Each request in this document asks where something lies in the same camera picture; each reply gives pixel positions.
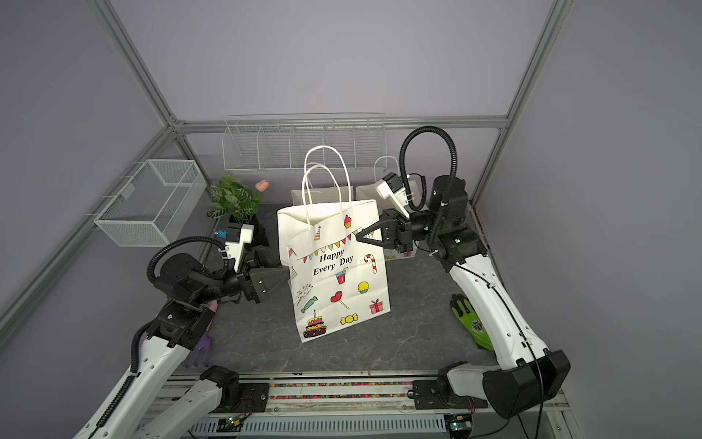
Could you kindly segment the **white party paper bag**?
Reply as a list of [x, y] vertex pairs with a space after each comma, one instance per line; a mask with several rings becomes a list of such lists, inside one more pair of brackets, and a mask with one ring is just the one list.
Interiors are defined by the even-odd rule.
[[383, 249], [356, 240], [361, 229], [379, 218], [373, 199], [304, 202], [278, 210], [280, 260], [290, 272], [301, 342], [391, 311]]

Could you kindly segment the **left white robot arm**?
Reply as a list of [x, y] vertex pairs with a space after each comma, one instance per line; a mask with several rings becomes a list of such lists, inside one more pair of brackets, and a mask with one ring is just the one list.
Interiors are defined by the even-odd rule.
[[139, 425], [163, 385], [206, 335], [215, 316], [210, 301], [237, 294], [260, 301], [276, 287], [270, 278], [283, 272], [276, 250], [265, 246], [242, 256], [225, 254], [223, 267], [215, 272], [189, 254], [169, 255], [189, 242], [168, 244], [149, 261], [147, 279], [168, 302], [136, 331], [129, 368], [77, 437], [179, 438], [217, 409], [254, 412], [255, 402], [242, 393], [239, 374], [210, 366], [177, 402], [145, 427]]

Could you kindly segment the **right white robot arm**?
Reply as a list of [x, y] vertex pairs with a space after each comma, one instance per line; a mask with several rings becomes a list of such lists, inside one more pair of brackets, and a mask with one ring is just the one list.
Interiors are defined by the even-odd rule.
[[504, 419], [555, 398], [570, 361], [536, 334], [501, 284], [486, 246], [466, 218], [464, 181], [437, 177], [423, 210], [409, 211], [411, 195], [394, 173], [357, 188], [358, 199], [374, 199], [385, 208], [376, 223], [360, 232], [361, 241], [396, 252], [409, 252], [424, 241], [462, 290], [453, 296], [453, 309], [481, 321], [498, 363], [493, 369], [467, 363], [444, 369], [440, 395], [485, 400]]

